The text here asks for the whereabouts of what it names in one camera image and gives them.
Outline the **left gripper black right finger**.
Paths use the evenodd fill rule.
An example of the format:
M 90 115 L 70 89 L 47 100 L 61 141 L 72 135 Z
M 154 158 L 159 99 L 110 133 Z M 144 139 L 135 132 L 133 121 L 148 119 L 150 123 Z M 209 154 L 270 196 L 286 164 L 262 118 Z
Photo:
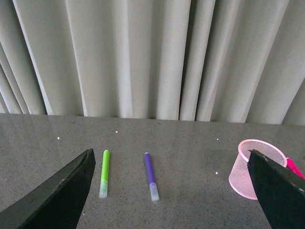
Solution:
M 305 227 L 305 180 L 261 152 L 247 163 L 256 197 L 273 229 Z

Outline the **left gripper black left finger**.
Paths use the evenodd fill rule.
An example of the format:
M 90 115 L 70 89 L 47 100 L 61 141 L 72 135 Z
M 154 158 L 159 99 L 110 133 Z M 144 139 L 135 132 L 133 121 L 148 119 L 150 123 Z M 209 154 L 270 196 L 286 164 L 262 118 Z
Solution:
M 93 149 L 0 213 L 2 229 L 74 229 L 90 191 L 95 170 Z

